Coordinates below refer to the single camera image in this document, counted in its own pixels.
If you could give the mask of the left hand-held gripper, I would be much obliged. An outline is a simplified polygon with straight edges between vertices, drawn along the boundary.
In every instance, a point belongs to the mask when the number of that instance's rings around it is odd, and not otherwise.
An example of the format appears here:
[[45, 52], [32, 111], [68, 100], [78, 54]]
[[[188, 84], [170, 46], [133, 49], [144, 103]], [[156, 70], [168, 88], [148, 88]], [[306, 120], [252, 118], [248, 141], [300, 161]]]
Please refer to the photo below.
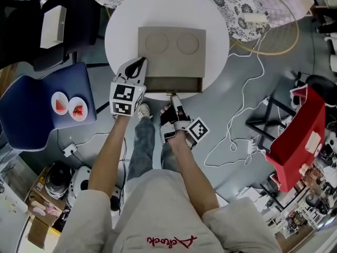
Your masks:
[[110, 111], [114, 115], [133, 116], [142, 103], [146, 87], [144, 83], [148, 60], [131, 59], [120, 66], [110, 87]]

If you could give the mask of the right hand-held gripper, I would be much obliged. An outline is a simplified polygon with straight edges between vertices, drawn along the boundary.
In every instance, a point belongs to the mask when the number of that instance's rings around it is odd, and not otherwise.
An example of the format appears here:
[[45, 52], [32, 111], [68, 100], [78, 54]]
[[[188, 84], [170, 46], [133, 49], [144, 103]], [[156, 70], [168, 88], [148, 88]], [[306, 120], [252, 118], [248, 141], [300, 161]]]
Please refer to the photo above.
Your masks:
[[210, 132], [201, 118], [193, 120], [181, 105], [177, 94], [171, 95], [171, 106], [160, 115], [160, 137], [163, 144], [184, 131], [187, 146], [193, 150]]

